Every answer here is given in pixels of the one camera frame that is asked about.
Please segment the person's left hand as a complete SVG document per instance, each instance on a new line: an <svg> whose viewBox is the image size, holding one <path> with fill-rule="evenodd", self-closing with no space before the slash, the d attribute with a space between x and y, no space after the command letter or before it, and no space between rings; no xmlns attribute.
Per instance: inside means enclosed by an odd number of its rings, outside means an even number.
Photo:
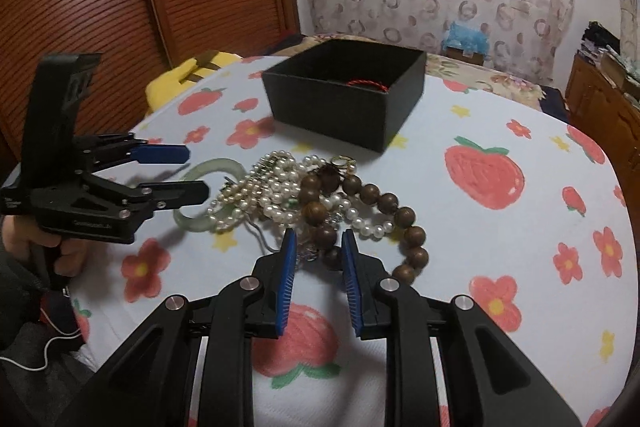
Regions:
<svg viewBox="0 0 640 427"><path fill-rule="evenodd" d="M54 262L54 271L62 277L77 277L88 259L90 243L82 239L61 239L43 232L35 220L24 216L2 219L1 238L4 249L18 261L27 261L30 247L60 248L61 257Z"/></svg>

